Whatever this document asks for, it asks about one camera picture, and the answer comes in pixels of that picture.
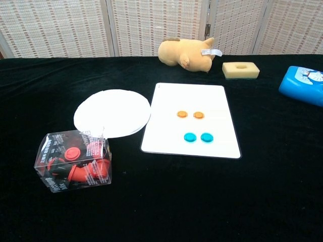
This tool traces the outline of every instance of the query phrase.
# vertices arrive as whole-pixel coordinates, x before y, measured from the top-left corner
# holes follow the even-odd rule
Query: printed label
[[[308,85],[323,84],[323,73],[299,67],[296,71],[295,79]]]
[[[222,56],[222,52],[219,49],[202,49],[201,54]]]

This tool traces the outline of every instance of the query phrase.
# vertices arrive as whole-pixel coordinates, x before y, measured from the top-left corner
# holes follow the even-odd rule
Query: white tag
[[[219,49],[202,49],[201,50],[202,55],[217,55],[222,56],[222,52]]]

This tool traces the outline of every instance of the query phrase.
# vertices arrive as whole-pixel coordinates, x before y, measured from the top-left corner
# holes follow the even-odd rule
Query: round button
[[[198,118],[198,119],[204,118],[204,113],[202,113],[202,112],[195,112],[194,113],[194,117],[195,118]]]
[[[194,142],[196,140],[196,135],[193,133],[186,133],[184,135],[184,140],[186,140],[187,142]]]
[[[72,160],[76,160],[77,158],[79,158],[80,154],[81,154],[81,151],[79,148],[71,147],[65,152],[64,156],[65,156],[65,159],[72,161]]]
[[[187,117],[187,112],[185,112],[185,111],[179,111],[179,112],[177,113],[177,116],[178,116],[178,117]]]
[[[209,133],[204,133],[201,135],[201,140],[204,141],[204,142],[212,142],[213,141],[213,136]]]

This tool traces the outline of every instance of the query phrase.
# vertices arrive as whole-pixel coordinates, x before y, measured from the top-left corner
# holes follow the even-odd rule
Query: plastic lid
[[[79,158],[80,155],[81,155],[81,151],[79,148],[71,147],[65,152],[64,156],[65,156],[65,159],[72,161],[72,160],[76,160],[77,158]]]

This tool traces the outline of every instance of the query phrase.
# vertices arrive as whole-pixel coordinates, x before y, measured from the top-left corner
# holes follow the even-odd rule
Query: sponge hole
[[[236,65],[236,68],[238,68],[238,69],[246,69],[247,66],[246,65]]]

